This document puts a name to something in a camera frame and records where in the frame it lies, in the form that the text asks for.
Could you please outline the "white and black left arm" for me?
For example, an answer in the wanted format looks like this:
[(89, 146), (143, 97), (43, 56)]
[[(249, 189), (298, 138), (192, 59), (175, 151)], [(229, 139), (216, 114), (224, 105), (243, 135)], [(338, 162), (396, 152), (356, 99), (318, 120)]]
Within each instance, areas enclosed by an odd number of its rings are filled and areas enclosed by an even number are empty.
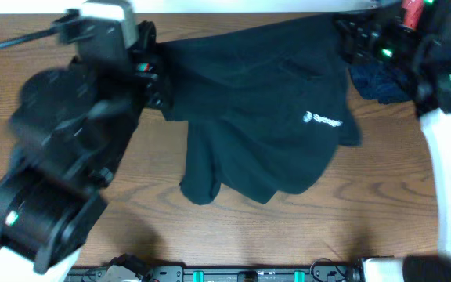
[(150, 21), (125, 43), (120, 22), (55, 22), (49, 34), (77, 53), (20, 90), (9, 119), (13, 165), (0, 181), (0, 281), (62, 281), (105, 211), (113, 181), (147, 107), (171, 106)]

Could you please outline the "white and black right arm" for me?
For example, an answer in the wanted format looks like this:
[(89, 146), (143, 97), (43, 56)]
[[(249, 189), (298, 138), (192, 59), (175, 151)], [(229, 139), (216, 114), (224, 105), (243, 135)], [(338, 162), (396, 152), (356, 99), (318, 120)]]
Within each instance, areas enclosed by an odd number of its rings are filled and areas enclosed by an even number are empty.
[(348, 281), (451, 281), (451, 1), (340, 1), (343, 57), (402, 73), (431, 156), (438, 205), (433, 255), (361, 258)]

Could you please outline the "black t-shirt with logo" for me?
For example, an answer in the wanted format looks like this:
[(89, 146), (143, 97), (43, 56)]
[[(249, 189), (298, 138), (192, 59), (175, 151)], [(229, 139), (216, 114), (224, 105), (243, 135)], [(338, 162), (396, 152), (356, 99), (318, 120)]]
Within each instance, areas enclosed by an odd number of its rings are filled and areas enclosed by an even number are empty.
[(361, 132), (330, 14), (161, 43), (174, 105), (188, 125), (182, 194), (210, 204), (222, 186), (264, 204), (304, 193)]

